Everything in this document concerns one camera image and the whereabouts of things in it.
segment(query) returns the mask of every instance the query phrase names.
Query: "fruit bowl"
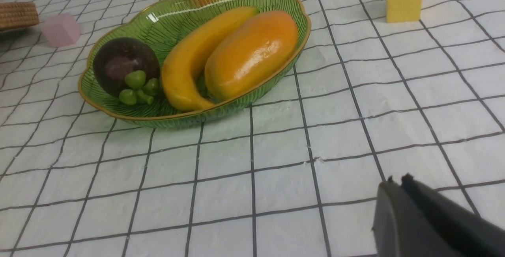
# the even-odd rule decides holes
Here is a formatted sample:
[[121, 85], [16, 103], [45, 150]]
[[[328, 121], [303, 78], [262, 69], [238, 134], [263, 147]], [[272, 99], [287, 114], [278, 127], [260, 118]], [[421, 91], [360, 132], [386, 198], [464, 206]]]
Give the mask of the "fruit bowl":
[[[292, 57], [270, 77], [244, 94], [207, 110], [182, 113], [163, 97], [150, 105], [127, 106], [107, 94], [96, 81], [92, 68], [100, 47], [119, 37], [133, 37], [149, 45], [160, 64], [171, 49], [191, 31], [218, 14], [239, 6], [255, 6], [260, 11], [289, 13], [298, 27], [298, 43]], [[130, 22], [106, 33], [92, 47], [87, 67], [78, 82], [81, 97], [91, 106], [125, 122], [151, 127], [180, 129], [232, 115], [263, 97], [292, 69], [310, 35], [310, 18], [300, 0], [161, 0], [138, 13]], [[200, 92], [206, 93], [204, 85]]]

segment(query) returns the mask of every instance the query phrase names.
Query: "toy fruit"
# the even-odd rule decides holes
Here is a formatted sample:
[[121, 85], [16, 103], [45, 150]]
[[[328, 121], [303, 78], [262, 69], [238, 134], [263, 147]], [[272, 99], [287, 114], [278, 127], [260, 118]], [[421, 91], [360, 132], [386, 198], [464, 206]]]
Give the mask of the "toy fruit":
[[296, 23], [284, 11], [266, 11], [250, 18], [207, 60], [207, 90], [221, 101], [240, 96], [287, 63], [297, 41]]
[[151, 104], [159, 93], [159, 62], [154, 51], [135, 38], [105, 43], [93, 60], [96, 81], [127, 105]]
[[189, 112], [214, 106], [198, 93], [196, 80], [217, 45], [258, 13], [256, 7], [231, 9], [204, 23], [175, 45], [161, 70], [163, 91], [174, 108]]

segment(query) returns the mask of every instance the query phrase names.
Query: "green calyx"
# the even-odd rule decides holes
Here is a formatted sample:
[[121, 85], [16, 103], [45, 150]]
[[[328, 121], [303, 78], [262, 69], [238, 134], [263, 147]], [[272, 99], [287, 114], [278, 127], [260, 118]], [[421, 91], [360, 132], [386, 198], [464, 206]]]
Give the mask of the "green calyx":
[[146, 85], [142, 87], [142, 91], [151, 97], [155, 97], [159, 92], [159, 81], [156, 78], [150, 79]]
[[126, 105], [133, 106], [137, 104], [137, 96], [131, 89], [124, 89], [119, 93], [119, 100]]
[[137, 103], [153, 104], [160, 91], [159, 80], [152, 78], [146, 82], [146, 73], [142, 70], [126, 75], [125, 82], [130, 89], [121, 91], [119, 100], [129, 106]]
[[145, 94], [141, 89], [137, 90], [137, 99], [143, 104], [152, 104], [155, 101], [154, 97]]
[[146, 83], [146, 72], [137, 70], [129, 73], [125, 77], [125, 83], [133, 90], [142, 88]]

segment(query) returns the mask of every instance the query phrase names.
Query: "wicker basket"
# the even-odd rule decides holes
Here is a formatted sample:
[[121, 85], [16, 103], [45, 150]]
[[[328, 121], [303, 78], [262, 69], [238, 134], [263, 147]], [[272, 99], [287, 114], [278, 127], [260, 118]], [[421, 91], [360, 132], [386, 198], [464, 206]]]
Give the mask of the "wicker basket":
[[39, 24], [34, 2], [0, 3], [0, 31]]

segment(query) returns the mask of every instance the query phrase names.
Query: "banana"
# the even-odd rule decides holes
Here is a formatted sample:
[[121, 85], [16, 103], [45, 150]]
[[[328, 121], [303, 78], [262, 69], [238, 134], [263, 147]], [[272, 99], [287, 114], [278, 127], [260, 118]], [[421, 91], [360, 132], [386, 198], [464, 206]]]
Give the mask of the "banana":
[[230, 9], [204, 23], [175, 45], [166, 56], [161, 70], [163, 92], [174, 108], [190, 112], [215, 105], [198, 93], [196, 80], [214, 49], [258, 13], [256, 7]]

